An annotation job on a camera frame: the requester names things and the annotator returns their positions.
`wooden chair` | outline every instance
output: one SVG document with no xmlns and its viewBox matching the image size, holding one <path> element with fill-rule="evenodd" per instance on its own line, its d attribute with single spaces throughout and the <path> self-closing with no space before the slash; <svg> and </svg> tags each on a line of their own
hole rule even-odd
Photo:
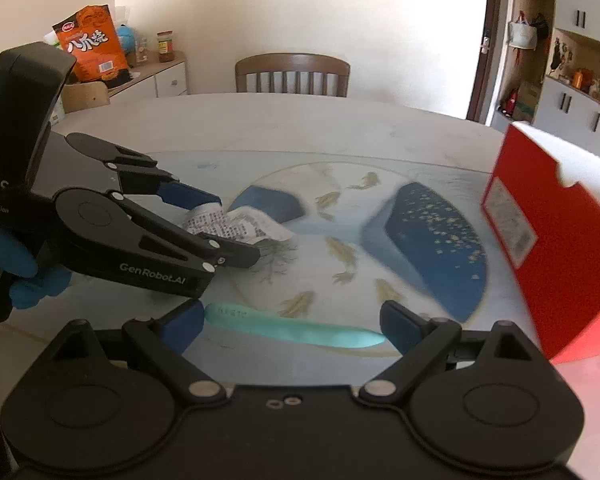
<svg viewBox="0 0 600 480">
<path fill-rule="evenodd" d="M 322 74 L 320 94 L 327 95 L 327 74 L 336 76 L 337 97 L 347 96 L 349 86 L 349 63 L 336 57 L 323 56 L 322 54 L 298 54 L 277 52 L 275 54 L 260 54 L 259 56 L 246 57 L 235 64 L 235 89 L 238 92 L 247 91 L 247 74 L 256 75 L 256 92 L 262 92 L 262 77 L 260 74 L 269 74 L 269 92 L 275 92 L 274 73 L 282 72 L 282 93 L 288 92 L 287 72 L 296 73 L 294 92 L 301 93 L 301 73 L 309 73 L 308 93 L 314 94 L 314 75 Z"/>
</svg>

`red box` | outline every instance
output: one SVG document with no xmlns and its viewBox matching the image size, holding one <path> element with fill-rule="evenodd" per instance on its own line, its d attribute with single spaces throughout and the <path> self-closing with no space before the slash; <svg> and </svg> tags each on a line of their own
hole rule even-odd
<svg viewBox="0 0 600 480">
<path fill-rule="evenodd" d="M 554 364 L 600 354 L 600 158 L 514 123 L 482 210 L 544 354 Z"/>
</svg>

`drawer handle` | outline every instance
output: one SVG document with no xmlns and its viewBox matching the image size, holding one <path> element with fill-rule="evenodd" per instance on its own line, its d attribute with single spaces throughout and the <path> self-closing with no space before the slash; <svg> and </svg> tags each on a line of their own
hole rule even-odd
<svg viewBox="0 0 600 480">
<path fill-rule="evenodd" d="M 593 123 L 593 131 L 595 132 L 598 129 L 598 124 L 600 123 L 600 112 L 597 113 L 596 122 Z"/>
</svg>

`blue glove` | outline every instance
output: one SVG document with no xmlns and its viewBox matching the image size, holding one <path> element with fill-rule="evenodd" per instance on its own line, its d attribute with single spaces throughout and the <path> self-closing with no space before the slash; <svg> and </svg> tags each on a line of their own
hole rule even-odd
<svg viewBox="0 0 600 480">
<path fill-rule="evenodd" d="M 60 265 L 38 272 L 38 264 L 29 250 L 1 228 L 0 268 L 24 278 L 14 282 L 9 289 L 11 304 L 15 308 L 30 308 L 45 296 L 57 296 L 67 288 L 71 279 L 71 271 Z"/>
</svg>

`orange bottle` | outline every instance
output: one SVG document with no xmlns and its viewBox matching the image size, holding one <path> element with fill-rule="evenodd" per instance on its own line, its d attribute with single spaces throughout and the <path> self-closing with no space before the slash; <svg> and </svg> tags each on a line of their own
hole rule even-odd
<svg viewBox="0 0 600 480">
<path fill-rule="evenodd" d="M 580 70 L 573 74 L 573 81 L 571 81 L 571 86 L 577 88 L 578 90 L 582 86 L 582 72 Z"/>
</svg>

